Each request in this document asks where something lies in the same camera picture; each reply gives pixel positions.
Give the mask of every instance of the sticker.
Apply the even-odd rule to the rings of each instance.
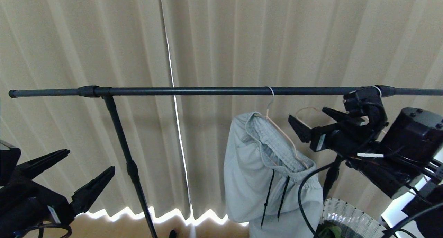
[[[385,157],[385,155],[378,154],[378,153],[357,153],[357,156],[359,156],[359,157],[367,157],[367,158],[382,158],[382,157]]]
[[[57,216],[57,213],[55,212],[55,209],[51,206],[48,206],[49,212],[51,212],[52,219],[54,219],[54,222],[61,224],[60,219]]]
[[[323,134],[320,136],[320,139],[318,140],[318,144],[317,144],[317,150],[316,151],[320,151],[323,147],[323,142],[325,141],[325,137],[326,134]]]

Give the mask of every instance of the drawstring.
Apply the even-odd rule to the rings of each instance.
[[[268,206],[269,194],[271,194],[271,186],[272,186],[272,181],[274,180],[274,175],[275,175],[275,170],[272,169],[272,178],[271,178],[271,183],[269,183],[268,195],[266,196],[266,203],[264,203],[263,217],[261,218],[261,227],[263,227],[264,215],[266,214],[266,207]]]
[[[278,220],[280,219],[280,211],[281,211],[281,207],[283,206],[283,199],[286,194],[286,189],[288,188],[288,183],[289,183],[289,176],[286,178],[286,183],[284,184],[283,195],[281,196],[280,207],[278,208],[278,214],[277,214]]]

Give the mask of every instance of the white basket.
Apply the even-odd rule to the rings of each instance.
[[[325,221],[338,225],[346,238],[380,238],[386,230],[363,211],[337,198],[325,201],[321,223]]]

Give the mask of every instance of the light under curtain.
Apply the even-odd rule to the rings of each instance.
[[[36,179],[70,197],[110,165],[116,176],[91,212],[141,212],[111,119],[100,99],[12,100],[9,89],[175,86],[363,86],[443,88],[443,0],[0,0],[1,138],[21,161],[68,148]],[[287,118],[341,97],[276,96],[270,117],[321,167]],[[122,124],[156,216],[225,215],[223,161],[231,119],[265,112],[270,96],[116,96]],[[438,97],[384,99],[392,121],[403,107],[442,114]],[[310,126],[329,123],[306,110]],[[320,175],[322,183],[325,175]],[[390,199],[342,167],[331,196],[378,217]]]
[[[363,86],[443,88],[443,0],[162,0],[176,86]],[[223,159],[233,116],[266,111],[271,97],[178,96],[195,216],[225,208]],[[442,113],[438,97],[384,99]],[[344,109],[342,97],[276,96],[270,117],[321,167],[335,154],[312,153],[287,118],[313,106]],[[326,115],[306,110],[310,126]],[[320,174],[323,183],[325,174]],[[390,199],[342,165],[330,195],[378,218]]]

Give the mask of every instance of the horizontal bar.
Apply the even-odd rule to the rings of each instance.
[[[443,96],[441,89],[393,88],[378,86],[382,96],[428,95]],[[274,95],[345,95],[361,87],[272,87]],[[272,95],[268,87],[153,87],[112,88],[85,86],[77,89],[11,90],[9,96],[160,96],[160,95]]]

